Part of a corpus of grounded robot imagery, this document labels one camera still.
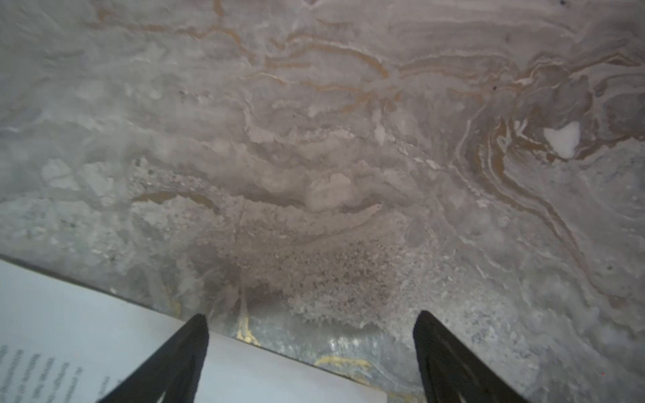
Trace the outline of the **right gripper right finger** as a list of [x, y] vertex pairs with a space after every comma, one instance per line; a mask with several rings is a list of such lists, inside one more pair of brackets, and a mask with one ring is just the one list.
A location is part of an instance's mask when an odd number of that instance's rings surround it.
[[527, 403], [431, 312], [418, 315], [413, 340], [428, 402]]

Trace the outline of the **printed paper sheet back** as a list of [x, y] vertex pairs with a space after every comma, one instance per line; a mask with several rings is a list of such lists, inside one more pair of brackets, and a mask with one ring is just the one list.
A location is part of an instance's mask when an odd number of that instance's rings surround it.
[[[1, 264], [1, 399], [97, 402], [181, 321], [8, 262]], [[211, 333], [198, 402], [384, 402], [383, 391]]]

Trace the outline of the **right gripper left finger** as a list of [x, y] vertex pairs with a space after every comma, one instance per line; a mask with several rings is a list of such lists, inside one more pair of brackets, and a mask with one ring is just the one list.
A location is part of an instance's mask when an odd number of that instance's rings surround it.
[[197, 314], [101, 401], [193, 403], [208, 343], [207, 319]]

